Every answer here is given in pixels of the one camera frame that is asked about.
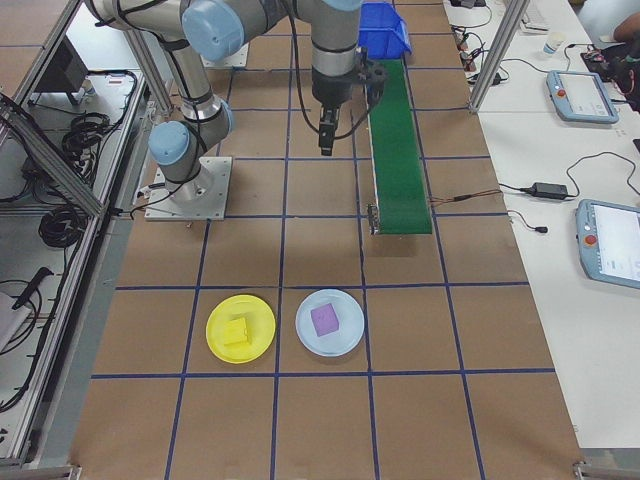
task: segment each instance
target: yellow block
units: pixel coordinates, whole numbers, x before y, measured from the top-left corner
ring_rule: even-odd
[[[244,317],[229,320],[224,325],[222,342],[224,345],[237,345],[239,343],[249,343],[249,330],[247,320]]]

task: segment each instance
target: tablet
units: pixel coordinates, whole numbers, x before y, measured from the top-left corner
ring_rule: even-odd
[[[640,288],[640,209],[582,200],[576,212],[580,263],[601,282]]]
[[[558,115],[568,122],[616,123],[618,112],[597,73],[552,70],[547,88]]]

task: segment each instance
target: blue bin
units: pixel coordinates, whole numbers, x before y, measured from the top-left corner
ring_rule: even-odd
[[[358,45],[367,47],[369,57],[377,59],[400,58],[411,52],[407,24],[384,2],[362,4]]]

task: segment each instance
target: green conveyor belt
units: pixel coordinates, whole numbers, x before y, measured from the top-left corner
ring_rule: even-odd
[[[371,143],[375,172],[378,232],[431,233],[424,170],[404,67],[400,60],[383,60],[388,72],[384,95],[372,110]]]

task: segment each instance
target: light blue plate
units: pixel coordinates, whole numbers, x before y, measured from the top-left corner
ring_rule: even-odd
[[[340,328],[319,337],[311,320],[311,310],[330,303]],[[298,307],[296,332],[305,347],[323,357],[338,357],[353,350],[364,333],[364,314],[355,299],[333,289],[312,293]]]

